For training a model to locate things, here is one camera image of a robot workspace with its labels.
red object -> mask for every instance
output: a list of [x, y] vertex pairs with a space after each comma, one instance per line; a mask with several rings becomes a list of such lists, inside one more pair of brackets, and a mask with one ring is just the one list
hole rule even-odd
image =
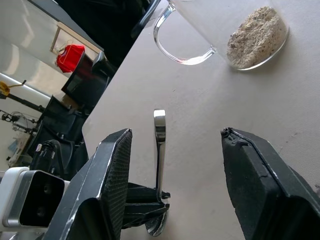
[[76, 69], [81, 55], [84, 51], [85, 46], [83, 45], [67, 45], [63, 53], [57, 56], [56, 64], [63, 73], [71, 73]]

ground seeds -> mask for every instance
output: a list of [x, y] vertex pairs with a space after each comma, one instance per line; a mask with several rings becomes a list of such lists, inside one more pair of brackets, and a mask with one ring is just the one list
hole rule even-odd
[[286, 39], [287, 28], [268, 6], [251, 13], [230, 36], [227, 57], [237, 69], [247, 69], [271, 56]]

black monitor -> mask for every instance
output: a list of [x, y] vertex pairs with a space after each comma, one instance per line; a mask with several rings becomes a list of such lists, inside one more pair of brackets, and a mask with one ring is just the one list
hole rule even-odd
[[104, 93], [108, 78], [92, 72], [93, 61], [83, 52], [62, 91], [85, 109], [93, 110]]

gray tabletop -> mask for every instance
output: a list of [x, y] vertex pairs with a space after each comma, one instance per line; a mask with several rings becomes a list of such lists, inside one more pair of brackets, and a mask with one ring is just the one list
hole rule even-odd
[[[284, 161], [320, 185], [320, 1], [278, 0], [290, 34], [260, 68], [232, 70], [218, 55], [195, 66], [164, 56], [153, 40], [158, 6], [83, 126], [88, 153], [107, 135], [132, 128], [129, 180], [153, 186], [153, 110], [166, 110], [163, 189], [171, 193], [161, 239], [244, 239], [225, 180], [220, 130], [234, 127], [267, 139]], [[208, 43], [178, 14], [159, 37], [173, 54], [194, 57]], [[122, 240], [151, 239], [144, 227]]]

glass jar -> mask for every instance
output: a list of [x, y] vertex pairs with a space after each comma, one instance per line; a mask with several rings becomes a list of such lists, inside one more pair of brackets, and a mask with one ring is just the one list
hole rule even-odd
[[[218, 53], [235, 69], [253, 69], [271, 59], [288, 36], [289, 26], [270, 0], [168, 1], [168, 7], [155, 23], [153, 36], [159, 49], [180, 64], [196, 65]], [[182, 59], [161, 45], [159, 28], [174, 11], [211, 44], [204, 55]]]

